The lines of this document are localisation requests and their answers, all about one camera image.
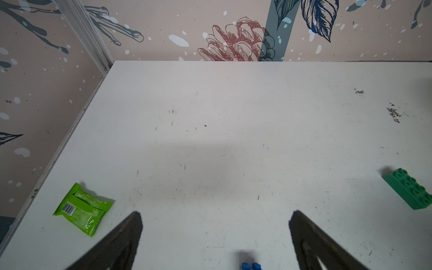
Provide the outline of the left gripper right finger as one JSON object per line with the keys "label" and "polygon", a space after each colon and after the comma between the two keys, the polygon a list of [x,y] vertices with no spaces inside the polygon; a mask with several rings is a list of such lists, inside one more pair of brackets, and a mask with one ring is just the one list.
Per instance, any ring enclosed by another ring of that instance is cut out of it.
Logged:
{"label": "left gripper right finger", "polygon": [[289,220],[292,243],[301,270],[365,270],[366,267],[296,210]]}

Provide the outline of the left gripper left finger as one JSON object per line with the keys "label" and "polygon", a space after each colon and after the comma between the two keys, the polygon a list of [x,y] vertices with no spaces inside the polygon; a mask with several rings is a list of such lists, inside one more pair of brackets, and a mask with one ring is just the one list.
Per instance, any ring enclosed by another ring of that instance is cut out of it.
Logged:
{"label": "left gripper left finger", "polygon": [[142,230],[141,215],[134,211],[68,269],[130,270]]}

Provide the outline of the long blue lego brick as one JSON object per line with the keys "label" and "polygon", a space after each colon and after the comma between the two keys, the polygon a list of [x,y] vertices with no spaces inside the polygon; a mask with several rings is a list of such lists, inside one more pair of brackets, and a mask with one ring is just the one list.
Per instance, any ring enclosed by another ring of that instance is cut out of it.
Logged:
{"label": "long blue lego brick", "polygon": [[252,264],[242,263],[240,269],[241,270],[262,270],[262,267],[258,263],[252,263]]}

